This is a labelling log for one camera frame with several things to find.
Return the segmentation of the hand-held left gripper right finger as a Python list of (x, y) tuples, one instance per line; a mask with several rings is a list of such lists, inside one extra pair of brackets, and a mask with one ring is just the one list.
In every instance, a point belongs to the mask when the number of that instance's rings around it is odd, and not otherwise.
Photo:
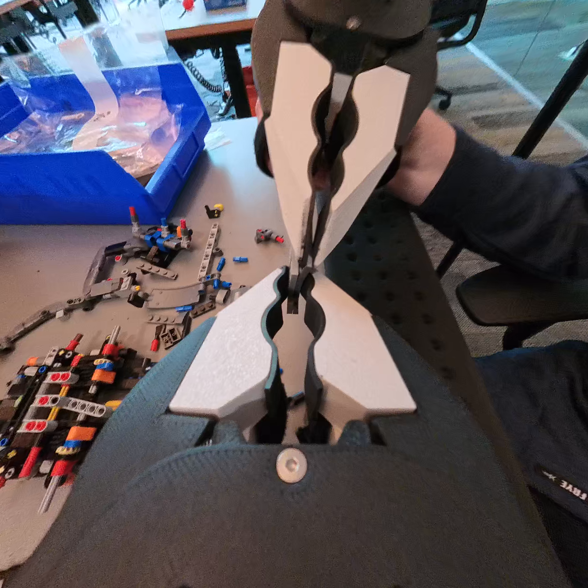
[(371, 313), (319, 272), (306, 276), (300, 294), (313, 340), (299, 441), (326, 444), (349, 422), (414, 413), (416, 402)]

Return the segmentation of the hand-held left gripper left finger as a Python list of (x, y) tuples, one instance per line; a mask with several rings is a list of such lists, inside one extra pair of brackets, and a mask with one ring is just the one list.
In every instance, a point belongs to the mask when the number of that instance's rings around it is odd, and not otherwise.
[(260, 443), (283, 441), (288, 400), (273, 339), (288, 286), (289, 268), (279, 267), (217, 314), (170, 412), (234, 422)]

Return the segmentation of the short black lego piece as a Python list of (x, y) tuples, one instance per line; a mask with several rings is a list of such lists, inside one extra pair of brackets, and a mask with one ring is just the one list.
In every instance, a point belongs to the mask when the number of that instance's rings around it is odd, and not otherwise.
[(289, 282), (288, 282), (288, 296), (287, 296), (287, 313), (297, 315), (299, 313), (299, 296), (302, 284), (304, 282), (302, 270), (296, 263), (289, 267)]

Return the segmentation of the thin black lego rod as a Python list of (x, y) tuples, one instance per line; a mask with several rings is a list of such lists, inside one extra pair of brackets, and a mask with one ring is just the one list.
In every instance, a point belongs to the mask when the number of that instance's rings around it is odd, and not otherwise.
[(319, 180), (312, 188), (310, 198), (303, 204), (301, 218), (300, 253), (296, 283), (302, 284), (306, 275), (315, 268), (319, 247), (324, 237), (332, 199), (329, 180)]

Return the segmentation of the person's right forearm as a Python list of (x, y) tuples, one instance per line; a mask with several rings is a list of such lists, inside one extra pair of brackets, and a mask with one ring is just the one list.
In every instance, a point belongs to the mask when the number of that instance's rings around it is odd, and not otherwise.
[(542, 164), (458, 129), (445, 172), (414, 211), (489, 261), (543, 279), (587, 279), (587, 156)]

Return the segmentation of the dark grey curved lego panel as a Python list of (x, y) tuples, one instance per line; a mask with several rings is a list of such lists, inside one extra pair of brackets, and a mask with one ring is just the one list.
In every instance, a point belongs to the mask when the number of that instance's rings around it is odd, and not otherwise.
[(160, 310), (175, 308), (178, 306), (193, 305), (199, 302), (206, 293), (206, 285), (194, 283), (192, 285), (177, 288), (154, 288), (146, 301), (146, 308)]

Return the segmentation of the dark grey studded lego plate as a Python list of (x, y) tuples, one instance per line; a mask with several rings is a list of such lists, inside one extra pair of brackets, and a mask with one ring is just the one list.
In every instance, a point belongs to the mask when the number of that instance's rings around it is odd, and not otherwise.
[(161, 278), (169, 280), (169, 281), (176, 281), (178, 279), (177, 273), (175, 273), (169, 269), (161, 268), (161, 267), (152, 265), (152, 264), (144, 262), (144, 261), (137, 262), (136, 268), (143, 275), (158, 276), (158, 277), (161, 277)]

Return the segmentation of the blue lego suspension assembly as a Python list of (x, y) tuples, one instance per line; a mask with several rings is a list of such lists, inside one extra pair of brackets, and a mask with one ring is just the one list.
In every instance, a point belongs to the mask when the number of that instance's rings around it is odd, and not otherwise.
[(185, 219), (179, 224), (169, 224), (166, 218), (162, 218), (158, 226), (143, 230), (134, 206), (129, 207), (129, 214), (135, 257), (167, 269), (180, 251), (190, 249), (193, 230), (187, 227)]

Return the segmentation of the multicoloured lego chassis assembly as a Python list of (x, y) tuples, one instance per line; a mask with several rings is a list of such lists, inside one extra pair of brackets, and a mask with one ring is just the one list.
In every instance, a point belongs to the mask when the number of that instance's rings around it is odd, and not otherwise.
[(77, 333), (27, 358), (1, 398), (1, 488), (39, 481), (35, 512), (72, 484), (100, 431), (156, 362), (125, 346), (120, 327), (87, 348)]

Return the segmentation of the person's right hand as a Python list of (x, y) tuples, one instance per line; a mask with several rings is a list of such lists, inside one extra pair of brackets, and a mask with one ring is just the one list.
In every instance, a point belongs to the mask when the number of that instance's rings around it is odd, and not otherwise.
[(387, 187), (408, 205), (422, 205), (448, 167), (456, 142), (456, 129), (426, 108), (402, 147), (398, 169)]

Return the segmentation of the red basket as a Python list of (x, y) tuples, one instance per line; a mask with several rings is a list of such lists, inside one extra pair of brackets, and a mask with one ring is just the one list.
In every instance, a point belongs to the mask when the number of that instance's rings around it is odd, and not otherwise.
[(252, 67), (250, 65), (244, 66), (242, 68), (242, 75), (243, 75), (243, 81), (245, 84), (247, 101), (249, 104), (249, 108), (251, 110), (251, 116), (256, 116), (255, 108), (256, 108), (256, 103), (257, 103), (257, 99), (258, 99), (258, 94), (256, 92), (256, 88), (254, 85), (254, 76), (253, 76)]

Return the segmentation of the black perforated panel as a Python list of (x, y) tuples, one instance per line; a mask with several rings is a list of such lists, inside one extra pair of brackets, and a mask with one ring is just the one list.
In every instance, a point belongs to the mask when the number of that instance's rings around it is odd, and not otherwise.
[(424, 361), (424, 375), (462, 401), (507, 478), (525, 478), (405, 204), (385, 189), (367, 200), (325, 262), (327, 276)]

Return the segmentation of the empty clear plastic bags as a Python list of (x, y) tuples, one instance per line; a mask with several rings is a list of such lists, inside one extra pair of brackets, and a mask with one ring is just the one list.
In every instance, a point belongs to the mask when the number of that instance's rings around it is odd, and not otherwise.
[(184, 102), (168, 105), (159, 66), (172, 56), (160, 1), (114, 1), (113, 22), (1, 61), (25, 118), (1, 132), (2, 155), (102, 151), (150, 177), (179, 137)]

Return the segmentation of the black chair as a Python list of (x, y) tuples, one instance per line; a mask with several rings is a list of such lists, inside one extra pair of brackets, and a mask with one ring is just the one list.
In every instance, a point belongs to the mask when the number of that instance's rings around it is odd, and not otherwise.
[(506, 328), (504, 351), (555, 324), (587, 319), (586, 279), (553, 281), (496, 266), (468, 277), (456, 296), (473, 323)]

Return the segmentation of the blue plastic bin with label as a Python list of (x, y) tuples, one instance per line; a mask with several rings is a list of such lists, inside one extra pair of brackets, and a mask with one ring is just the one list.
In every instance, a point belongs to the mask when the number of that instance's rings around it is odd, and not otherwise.
[(168, 216), (205, 146), (210, 120), (181, 61), (159, 65), (162, 99), (180, 107), (179, 136), (142, 186), (102, 151), (1, 155), (1, 224), (127, 224), (129, 207)]

